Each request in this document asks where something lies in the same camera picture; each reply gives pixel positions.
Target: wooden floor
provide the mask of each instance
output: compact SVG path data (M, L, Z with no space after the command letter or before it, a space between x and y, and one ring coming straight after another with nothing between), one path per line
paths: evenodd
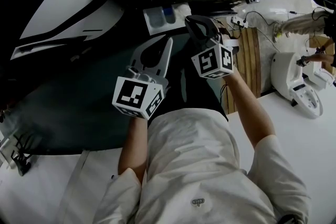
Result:
M234 55L234 64L248 87L258 98L261 91L258 30L255 27L235 30L233 36L239 41L239 53ZM228 87L223 92L222 104L226 114L237 111Z

